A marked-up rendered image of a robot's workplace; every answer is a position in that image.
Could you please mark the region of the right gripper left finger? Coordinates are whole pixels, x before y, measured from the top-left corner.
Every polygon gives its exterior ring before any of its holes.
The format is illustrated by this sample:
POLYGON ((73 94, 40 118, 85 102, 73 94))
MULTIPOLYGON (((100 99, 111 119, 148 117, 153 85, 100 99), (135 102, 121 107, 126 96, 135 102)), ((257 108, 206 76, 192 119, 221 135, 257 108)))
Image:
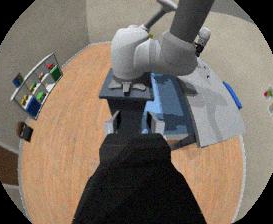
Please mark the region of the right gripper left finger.
POLYGON ((115 115, 111 117, 111 120, 104 121, 105 136, 107 136, 108 133, 116 133, 116 129, 119 129, 120 123, 121 123, 121 113, 120 111, 116 111, 115 115))

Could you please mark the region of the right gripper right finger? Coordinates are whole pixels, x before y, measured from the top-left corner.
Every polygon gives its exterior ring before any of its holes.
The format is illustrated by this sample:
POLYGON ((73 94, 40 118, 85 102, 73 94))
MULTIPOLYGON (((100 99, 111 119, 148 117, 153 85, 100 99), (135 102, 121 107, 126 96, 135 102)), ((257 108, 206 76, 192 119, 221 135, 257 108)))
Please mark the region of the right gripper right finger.
POLYGON ((155 115, 151 111, 147 111, 147 124, 149 129, 152 129, 153 133, 161 133, 164 136, 164 121, 160 121, 157 119, 155 115))

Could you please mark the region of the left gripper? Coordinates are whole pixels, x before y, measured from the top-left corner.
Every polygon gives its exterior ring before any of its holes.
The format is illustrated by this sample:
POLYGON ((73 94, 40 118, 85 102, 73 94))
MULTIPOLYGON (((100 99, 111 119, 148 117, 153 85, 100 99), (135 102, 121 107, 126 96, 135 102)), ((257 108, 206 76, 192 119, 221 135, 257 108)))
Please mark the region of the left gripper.
POLYGON ((207 45, 207 43, 205 43, 205 41, 201 40, 201 39, 199 39, 199 41, 197 41, 197 43, 195 43, 197 45, 196 56, 199 57, 200 53, 203 52, 203 49, 204 49, 205 45, 207 45), (199 43, 199 44, 197 44, 197 43, 199 43))

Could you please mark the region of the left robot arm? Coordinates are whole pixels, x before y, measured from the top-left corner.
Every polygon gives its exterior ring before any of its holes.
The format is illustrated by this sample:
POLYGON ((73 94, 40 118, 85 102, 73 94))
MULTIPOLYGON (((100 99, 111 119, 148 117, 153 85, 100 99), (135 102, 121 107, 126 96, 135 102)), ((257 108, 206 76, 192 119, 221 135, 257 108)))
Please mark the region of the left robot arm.
MULTIPOLYGON (((167 14, 167 12, 171 12, 171 11, 175 11, 177 10, 177 6, 175 6, 175 4, 173 4, 172 2, 169 2, 169 0, 157 0, 157 3, 163 4, 163 6, 160 7, 159 11, 156 11, 155 14, 153 14, 151 16, 151 18, 148 19, 148 22, 145 24, 141 24, 140 27, 137 26, 129 26, 128 28, 143 28, 144 31, 147 31, 149 34, 149 28, 151 28, 153 26, 153 24, 155 24, 157 22, 157 20, 159 20, 161 18, 161 16, 164 16, 165 14, 167 14), (169 11, 169 8, 171 8, 171 11, 169 11)), ((208 28, 201 28, 200 32, 200 37, 199 39, 204 40, 205 43, 207 43, 207 41, 209 40, 210 37, 210 31, 208 30, 208 28)), ((197 35, 199 35, 197 34, 197 35)))

